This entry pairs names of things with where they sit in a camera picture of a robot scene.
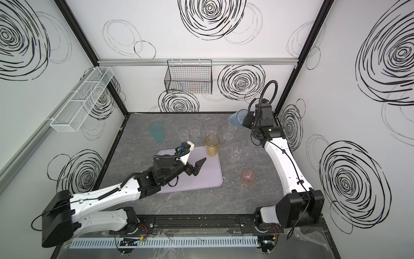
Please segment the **blue plastic cup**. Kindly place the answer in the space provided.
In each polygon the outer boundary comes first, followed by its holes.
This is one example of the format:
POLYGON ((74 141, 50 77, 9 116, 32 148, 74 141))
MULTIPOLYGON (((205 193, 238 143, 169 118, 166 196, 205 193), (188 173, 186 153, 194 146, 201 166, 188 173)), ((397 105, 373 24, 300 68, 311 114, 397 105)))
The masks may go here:
POLYGON ((229 124, 232 126, 243 126, 243 122, 247 115, 249 114, 247 109, 241 109, 231 116, 229 116, 229 124))

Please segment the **yellow plastic cup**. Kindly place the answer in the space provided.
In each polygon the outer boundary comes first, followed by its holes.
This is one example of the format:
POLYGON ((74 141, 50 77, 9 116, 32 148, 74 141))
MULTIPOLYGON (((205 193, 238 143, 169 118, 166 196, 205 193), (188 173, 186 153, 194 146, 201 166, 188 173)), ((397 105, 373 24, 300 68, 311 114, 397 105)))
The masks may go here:
POLYGON ((220 144, 219 137, 217 135, 210 134, 206 136, 204 141, 208 156, 215 157, 218 153, 218 146, 220 144))

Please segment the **teal plastic cup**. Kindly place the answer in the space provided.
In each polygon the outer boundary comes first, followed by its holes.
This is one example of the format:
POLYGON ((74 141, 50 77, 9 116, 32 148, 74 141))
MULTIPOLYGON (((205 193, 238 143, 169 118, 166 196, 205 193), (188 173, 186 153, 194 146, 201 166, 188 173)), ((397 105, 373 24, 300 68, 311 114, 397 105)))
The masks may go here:
POLYGON ((152 122, 149 126, 151 136, 157 141, 162 142, 165 138, 163 124, 160 122, 152 122))

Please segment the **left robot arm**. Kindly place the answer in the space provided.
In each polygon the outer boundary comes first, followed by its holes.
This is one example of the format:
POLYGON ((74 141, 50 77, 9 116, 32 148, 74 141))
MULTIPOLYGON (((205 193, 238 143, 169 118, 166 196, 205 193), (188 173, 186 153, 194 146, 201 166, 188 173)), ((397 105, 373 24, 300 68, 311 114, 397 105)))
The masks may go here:
POLYGON ((156 155, 152 167, 131 173, 122 183, 87 193, 58 192, 42 213, 42 247, 55 247, 90 232, 134 234, 141 226, 135 210, 108 208, 156 194, 181 173, 198 176, 206 159, 192 165, 188 157, 156 155))

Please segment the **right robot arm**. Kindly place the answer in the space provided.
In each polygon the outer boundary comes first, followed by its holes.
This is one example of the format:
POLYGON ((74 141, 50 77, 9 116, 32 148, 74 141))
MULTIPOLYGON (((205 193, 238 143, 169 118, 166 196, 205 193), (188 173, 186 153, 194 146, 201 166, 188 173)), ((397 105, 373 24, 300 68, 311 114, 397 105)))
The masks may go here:
POLYGON ((258 100, 254 114, 248 113, 242 125, 251 130, 252 142, 261 145, 270 156, 284 194, 276 205, 256 209, 257 226, 293 229, 319 223, 325 198, 302 174, 269 101, 258 100))

